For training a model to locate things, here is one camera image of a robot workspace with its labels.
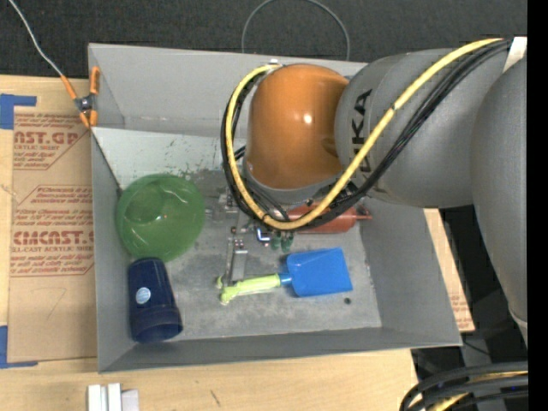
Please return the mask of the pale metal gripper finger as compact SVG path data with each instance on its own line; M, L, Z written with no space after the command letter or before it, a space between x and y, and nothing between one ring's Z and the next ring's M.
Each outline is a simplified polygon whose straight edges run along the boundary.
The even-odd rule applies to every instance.
M235 240L235 281L241 281L245 277L248 250L242 239Z
M227 258L226 258L226 268L224 273L224 282L225 283L231 283L232 282L232 274L233 274L233 258L235 255L235 240L234 239L228 239L227 244Z

